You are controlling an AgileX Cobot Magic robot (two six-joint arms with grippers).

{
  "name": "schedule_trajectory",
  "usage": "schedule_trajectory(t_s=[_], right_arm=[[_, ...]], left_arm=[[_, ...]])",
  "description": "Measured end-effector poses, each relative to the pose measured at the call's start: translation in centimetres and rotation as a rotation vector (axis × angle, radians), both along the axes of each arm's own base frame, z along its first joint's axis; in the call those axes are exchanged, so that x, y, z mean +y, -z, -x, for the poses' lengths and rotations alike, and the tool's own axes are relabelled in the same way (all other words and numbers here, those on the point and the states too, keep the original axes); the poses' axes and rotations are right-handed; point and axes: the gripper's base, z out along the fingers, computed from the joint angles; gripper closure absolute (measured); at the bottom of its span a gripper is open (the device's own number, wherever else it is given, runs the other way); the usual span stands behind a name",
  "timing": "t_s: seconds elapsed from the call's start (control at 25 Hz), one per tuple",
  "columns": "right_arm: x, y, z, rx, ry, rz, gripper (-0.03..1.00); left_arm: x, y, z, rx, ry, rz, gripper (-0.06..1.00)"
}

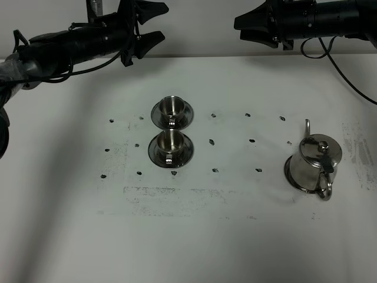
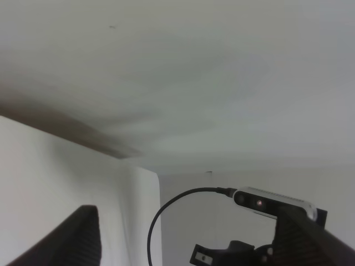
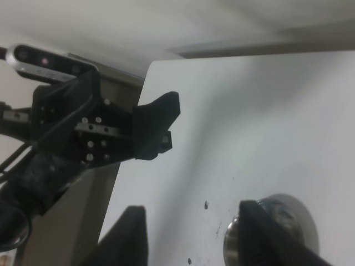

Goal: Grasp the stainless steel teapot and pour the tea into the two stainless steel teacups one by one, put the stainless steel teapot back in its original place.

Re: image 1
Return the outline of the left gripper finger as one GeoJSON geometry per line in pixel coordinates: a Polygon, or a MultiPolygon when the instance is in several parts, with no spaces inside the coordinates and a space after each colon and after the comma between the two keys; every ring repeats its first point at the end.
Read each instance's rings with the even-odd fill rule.
{"type": "Polygon", "coordinates": [[[143,58],[151,49],[165,40],[161,31],[140,35],[135,42],[135,56],[143,58]]]}
{"type": "Polygon", "coordinates": [[[150,19],[168,13],[169,8],[163,2],[136,1],[137,21],[143,25],[150,19]]]}

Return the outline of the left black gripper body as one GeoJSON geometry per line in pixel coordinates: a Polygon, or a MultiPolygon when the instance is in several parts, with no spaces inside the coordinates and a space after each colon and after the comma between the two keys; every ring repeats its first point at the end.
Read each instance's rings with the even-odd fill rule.
{"type": "Polygon", "coordinates": [[[117,9],[117,24],[120,35],[117,57],[120,57],[125,67],[133,65],[132,56],[134,50],[134,30],[137,22],[136,1],[120,1],[117,9]]]}

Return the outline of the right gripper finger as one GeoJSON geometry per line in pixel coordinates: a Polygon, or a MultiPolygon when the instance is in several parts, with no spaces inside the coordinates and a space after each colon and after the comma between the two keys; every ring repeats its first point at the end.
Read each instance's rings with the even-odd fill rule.
{"type": "Polygon", "coordinates": [[[234,20],[236,30],[268,30],[269,8],[264,2],[254,10],[238,16],[234,20]]]}
{"type": "Polygon", "coordinates": [[[279,42],[275,41],[271,34],[263,31],[241,30],[240,39],[243,41],[250,41],[263,44],[270,48],[277,48],[279,46],[279,42]]]}

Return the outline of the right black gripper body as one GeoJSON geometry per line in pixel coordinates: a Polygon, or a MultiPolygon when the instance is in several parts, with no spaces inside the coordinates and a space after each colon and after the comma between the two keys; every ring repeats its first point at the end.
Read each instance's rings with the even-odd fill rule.
{"type": "Polygon", "coordinates": [[[292,50],[294,46],[293,40],[288,40],[284,32],[283,16],[284,16],[284,0],[266,1],[269,18],[272,23],[273,40],[283,45],[284,50],[292,50]]]}

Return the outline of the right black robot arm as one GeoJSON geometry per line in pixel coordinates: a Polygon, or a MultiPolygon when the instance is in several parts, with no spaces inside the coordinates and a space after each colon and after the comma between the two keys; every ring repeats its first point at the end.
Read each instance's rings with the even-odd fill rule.
{"type": "Polygon", "coordinates": [[[346,37],[376,46],[376,1],[265,1],[238,16],[240,39],[293,49],[294,40],[346,37]]]}

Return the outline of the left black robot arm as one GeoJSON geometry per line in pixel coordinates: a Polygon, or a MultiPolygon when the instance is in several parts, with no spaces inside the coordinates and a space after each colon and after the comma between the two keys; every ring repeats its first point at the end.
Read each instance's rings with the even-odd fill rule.
{"type": "Polygon", "coordinates": [[[117,12],[97,15],[86,2],[88,21],[72,23],[67,30],[27,40],[14,31],[13,52],[1,63],[1,106],[21,89],[41,83],[62,83],[72,76],[102,69],[116,59],[125,67],[133,57],[142,59],[164,41],[160,31],[141,35],[139,26],[168,13],[163,2],[120,1],[117,12]]]}

